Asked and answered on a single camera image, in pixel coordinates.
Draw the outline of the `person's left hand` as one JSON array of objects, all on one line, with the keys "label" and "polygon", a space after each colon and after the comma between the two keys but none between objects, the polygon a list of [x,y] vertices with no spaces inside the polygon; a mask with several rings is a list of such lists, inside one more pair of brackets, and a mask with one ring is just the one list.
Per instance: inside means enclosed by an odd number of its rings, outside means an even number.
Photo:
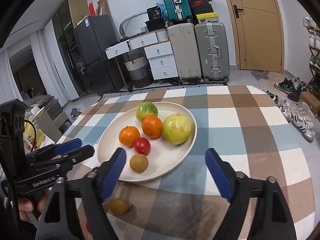
[{"label": "person's left hand", "polygon": [[[36,204],[36,209],[39,211],[40,215],[38,220],[41,219],[41,213],[44,211],[46,207],[46,202],[50,194],[50,189],[43,190],[41,199]],[[34,205],[33,203],[27,198],[20,198],[18,200],[18,209],[20,213],[20,219],[25,222],[33,223],[30,218],[28,217],[28,212],[33,212]]]}]

